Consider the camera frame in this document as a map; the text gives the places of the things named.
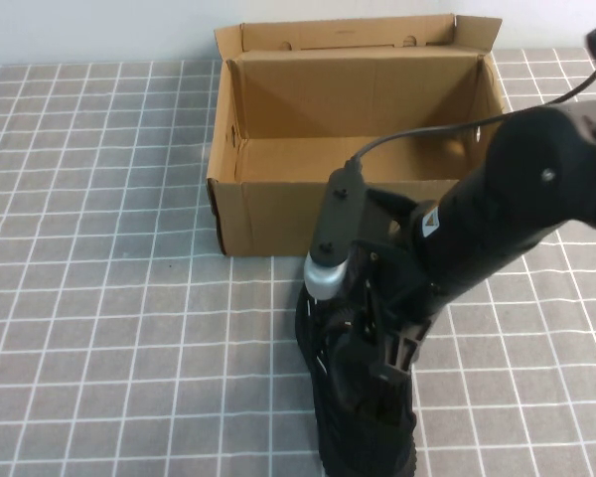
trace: wire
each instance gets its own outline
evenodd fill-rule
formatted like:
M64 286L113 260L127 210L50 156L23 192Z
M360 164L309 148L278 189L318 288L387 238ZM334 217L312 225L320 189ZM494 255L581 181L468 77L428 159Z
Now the wire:
M509 117L514 116L515 114L519 114L520 112L530 111L531 109L536 109L538 107L543 107L552 104L561 104L568 99L571 99L579 92L584 91L587 87L596 80L596 70L592 73L587 79L579 84L574 89L570 90L563 96L560 96L552 101L549 101L545 104L540 104L538 106L532 106L526 109L521 109L519 111L512 111L507 112L505 114L499 114L497 116L488 117L486 119L480 119L478 121L471 121L471 122L464 122L461 124L449 124L444 126L430 126L430 127L420 127L418 129L408 129L406 131L399 131L395 132L394 134L390 134L388 136L379 137L378 139L366 144L363 146L356 154L354 154L351 158L351 162L355 163L356 166L361 165L362 157L367 154L369 151L372 151L376 147L380 146L381 144L389 141L393 141L395 139L400 139L403 137L413 137L413 136L426 136L426 135L434 135L434 134L454 134L456 132L461 132L467 129L473 129L475 127L482 127L487 126L489 124L494 124L495 122L504 121Z

